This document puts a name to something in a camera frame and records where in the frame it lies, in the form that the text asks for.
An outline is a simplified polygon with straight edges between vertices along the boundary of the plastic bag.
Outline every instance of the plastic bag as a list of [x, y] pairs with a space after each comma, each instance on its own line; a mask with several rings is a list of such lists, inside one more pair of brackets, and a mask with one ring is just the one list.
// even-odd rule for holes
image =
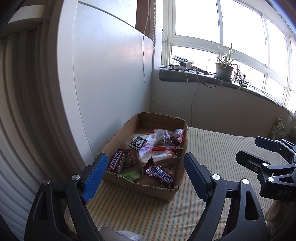
[[177, 156], [172, 151], [148, 151], [140, 157], [140, 161], [144, 165], [149, 161], [151, 157], [153, 158], [153, 161], [157, 164], [159, 162], [169, 162]]
[[174, 147], [170, 139], [170, 131], [157, 129], [154, 130], [155, 144], [154, 146]]
[[185, 129], [176, 129], [170, 134], [170, 139], [175, 146], [182, 144]]
[[152, 148], [155, 146], [157, 139], [155, 138], [155, 134], [142, 134], [142, 135], [133, 135], [132, 140], [136, 139], [138, 136], [146, 139], [147, 142], [143, 144], [142, 148], [139, 150], [139, 160], [145, 165], [150, 157], [153, 157], [155, 162], [159, 161], [169, 161], [176, 157], [175, 153], [169, 150], [162, 151], [152, 151]]

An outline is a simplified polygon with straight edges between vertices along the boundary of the fabric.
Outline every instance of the fabric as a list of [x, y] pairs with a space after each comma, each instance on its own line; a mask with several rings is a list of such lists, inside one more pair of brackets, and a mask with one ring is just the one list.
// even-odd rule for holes
[[133, 241], [143, 241], [143, 237], [139, 234], [132, 233], [130, 231], [122, 230], [122, 231], [117, 231], [119, 234], [122, 234], [126, 236], [127, 238], [133, 240]]
[[281, 118], [277, 118], [275, 123], [273, 124], [267, 138], [271, 140], [275, 140], [279, 138], [280, 131], [285, 130], [285, 127], [281, 121]]
[[285, 139], [296, 144], [296, 111], [291, 121], [291, 129], [288, 131]]
[[[255, 138], [252, 137], [238, 137], [192, 127], [188, 127], [187, 139], [187, 152], [192, 152], [210, 172], [231, 181], [247, 178], [258, 196], [263, 213], [266, 213], [272, 200], [259, 196], [260, 183], [256, 174], [238, 165], [235, 155], [245, 150], [271, 164], [279, 165], [285, 162], [279, 154], [256, 147]], [[225, 202], [214, 239], [223, 233], [230, 201], [227, 199]], [[102, 180], [95, 197], [86, 205], [99, 229], [104, 225], [115, 231], [128, 230], [142, 235], [146, 241], [187, 240], [205, 208], [205, 203], [198, 198], [188, 175], [170, 203]], [[72, 220], [67, 220], [70, 229], [75, 231]]]
[[[291, 121], [291, 128], [285, 138], [296, 144], [296, 111]], [[266, 225], [271, 235], [271, 241], [294, 239], [293, 229], [296, 224], [296, 202], [274, 200], [265, 215]]]

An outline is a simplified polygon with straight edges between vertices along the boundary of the red candy wrapper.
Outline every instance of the red candy wrapper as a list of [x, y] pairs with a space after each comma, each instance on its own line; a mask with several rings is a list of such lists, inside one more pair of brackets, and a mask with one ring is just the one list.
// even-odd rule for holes
[[184, 133], [185, 129], [176, 129], [171, 133], [170, 139], [175, 146], [182, 144]]
[[164, 151], [167, 151], [167, 150], [183, 150], [183, 148], [177, 148], [177, 147], [174, 147], [174, 146], [170, 146], [170, 147], [155, 146], [155, 147], [152, 147], [152, 151], [161, 151], [161, 150], [164, 150]]

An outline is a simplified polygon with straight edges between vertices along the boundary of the spider plant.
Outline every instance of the spider plant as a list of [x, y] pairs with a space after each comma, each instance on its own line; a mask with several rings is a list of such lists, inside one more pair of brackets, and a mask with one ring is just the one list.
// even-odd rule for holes
[[235, 53], [235, 50], [232, 49], [232, 43], [230, 45], [229, 51], [223, 51], [222, 49], [221, 49], [221, 51], [222, 51], [222, 57], [218, 56], [218, 60], [221, 62], [219, 67], [221, 67], [223, 65], [224, 65], [224, 68], [226, 68], [226, 66], [231, 66], [232, 61], [236, 60], [236, 58], [232, 58], [233, 54]]
[[241, 73], [241, 70], [239, 68], [239, 64], [235, 64], [237, 69], [234, 71], [234, 83], [238, 82], [239, 88], [237, 89], [237, 92], [242, 89], [244, 93], [248, 92], [248, 86], [253, 86], [250, 82], [246, 80], [246, 75]]

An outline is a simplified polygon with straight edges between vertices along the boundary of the green candy wrapper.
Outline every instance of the green candy wrapper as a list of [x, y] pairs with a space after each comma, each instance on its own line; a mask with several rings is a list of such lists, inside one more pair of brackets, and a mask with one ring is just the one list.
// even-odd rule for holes
[[127, 180], [129, 180], [130, 182], [136, 181], [140, 178], [143, 177], [143, 174], [141, 171], [134, 171], [134, 172], [130, 172], [130, 173], [126, 173], [126, 174], [121, 174], [122, 176], [124, 176]]

